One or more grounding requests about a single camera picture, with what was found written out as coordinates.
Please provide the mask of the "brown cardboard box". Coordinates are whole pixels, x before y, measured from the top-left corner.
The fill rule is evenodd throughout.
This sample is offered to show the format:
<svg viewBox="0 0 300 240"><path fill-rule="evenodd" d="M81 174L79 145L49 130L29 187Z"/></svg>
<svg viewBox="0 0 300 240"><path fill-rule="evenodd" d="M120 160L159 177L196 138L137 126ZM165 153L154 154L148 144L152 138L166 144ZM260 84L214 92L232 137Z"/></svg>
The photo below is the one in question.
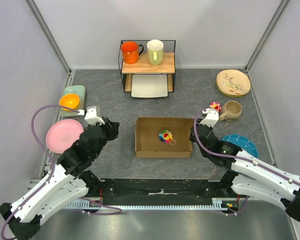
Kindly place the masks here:
<svg viewBox="0 0 300 240"><path fill-rule="evenodd" d="M189 140L192 118L139 117L135 123L137 158L188 159L192 152Z"/></svg>

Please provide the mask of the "rainbow flower toy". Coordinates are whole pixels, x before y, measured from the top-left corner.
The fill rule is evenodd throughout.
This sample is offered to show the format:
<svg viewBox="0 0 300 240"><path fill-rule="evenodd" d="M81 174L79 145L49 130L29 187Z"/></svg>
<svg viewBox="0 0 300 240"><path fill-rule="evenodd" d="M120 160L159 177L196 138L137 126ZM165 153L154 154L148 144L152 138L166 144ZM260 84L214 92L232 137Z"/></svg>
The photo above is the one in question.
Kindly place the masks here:
<svg viewBox="0 0 300 240"><path fill-rule="evenodd" d="M159 140L164 144L175 145L176 140L173 138L171 131L165 129L158 134Z"/></svg>

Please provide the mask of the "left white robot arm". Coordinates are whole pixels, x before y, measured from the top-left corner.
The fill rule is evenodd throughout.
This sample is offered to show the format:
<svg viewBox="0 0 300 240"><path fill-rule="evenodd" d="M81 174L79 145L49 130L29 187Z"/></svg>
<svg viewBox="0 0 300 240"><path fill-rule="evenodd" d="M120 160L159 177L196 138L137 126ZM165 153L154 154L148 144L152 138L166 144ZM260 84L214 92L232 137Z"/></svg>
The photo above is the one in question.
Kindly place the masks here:
<svg viewBox="0 0 300 240"><path fill-rule="evenodd" d="M0 214L17 240L29 240L46 220L75 199L96 196L101 181L88 168L103 147L119 135L119 122L107 117L88 125L79 139L65 150L51 170L23 197L3 203Z"/></svg>

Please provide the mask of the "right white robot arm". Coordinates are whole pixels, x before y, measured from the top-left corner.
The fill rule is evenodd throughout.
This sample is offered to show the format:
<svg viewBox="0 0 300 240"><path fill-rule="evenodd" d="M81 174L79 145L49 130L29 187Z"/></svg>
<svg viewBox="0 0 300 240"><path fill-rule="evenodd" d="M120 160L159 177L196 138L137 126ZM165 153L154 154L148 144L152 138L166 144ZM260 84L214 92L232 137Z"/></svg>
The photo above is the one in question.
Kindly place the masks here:
<svg viewBox="0 0 300 240"><path fill-rule="evenodd" d="M203 157L227 169L219 184L225 197L234 193L260 199L283 209L300 222L300 176L265 163L239 146L219 140L207 125L194 124L189 139Z"/></svg>

